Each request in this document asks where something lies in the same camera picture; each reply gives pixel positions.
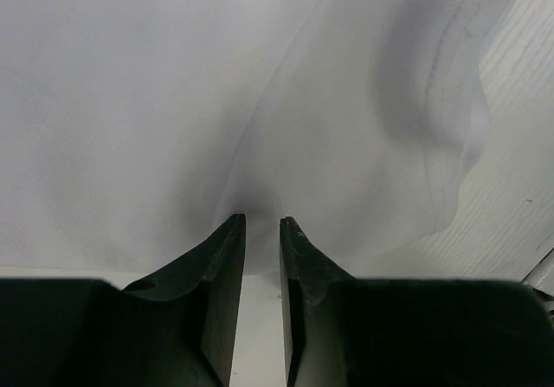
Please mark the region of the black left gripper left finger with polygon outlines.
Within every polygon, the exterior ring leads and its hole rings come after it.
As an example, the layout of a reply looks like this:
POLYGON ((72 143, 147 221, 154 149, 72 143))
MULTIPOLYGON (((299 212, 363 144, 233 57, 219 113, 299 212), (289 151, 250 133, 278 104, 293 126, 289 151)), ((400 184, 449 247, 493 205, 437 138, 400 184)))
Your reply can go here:
POLYGON ((4 386, 226 386, 246 218, 124 288, 101 279, 1 281, 4 386))

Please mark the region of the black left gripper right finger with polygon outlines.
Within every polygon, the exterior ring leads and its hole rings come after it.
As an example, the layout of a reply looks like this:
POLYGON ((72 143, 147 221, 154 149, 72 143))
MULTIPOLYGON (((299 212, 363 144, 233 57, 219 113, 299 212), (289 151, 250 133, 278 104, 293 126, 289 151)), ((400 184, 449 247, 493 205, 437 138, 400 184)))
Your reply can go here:
POLYGON ((550 386, 553 324, 510 281, 359 279, 280 222, 290 386, 550 386))

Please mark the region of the white t shirt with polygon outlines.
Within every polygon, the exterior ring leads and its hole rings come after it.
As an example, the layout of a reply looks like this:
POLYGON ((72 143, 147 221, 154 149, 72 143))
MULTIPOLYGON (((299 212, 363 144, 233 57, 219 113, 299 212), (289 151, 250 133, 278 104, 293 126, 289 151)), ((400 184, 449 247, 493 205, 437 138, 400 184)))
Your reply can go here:
POLYGON ((158 268, 228 216, 349 268, 443 230, 515 0, 1 0, 1 262, 158 268))

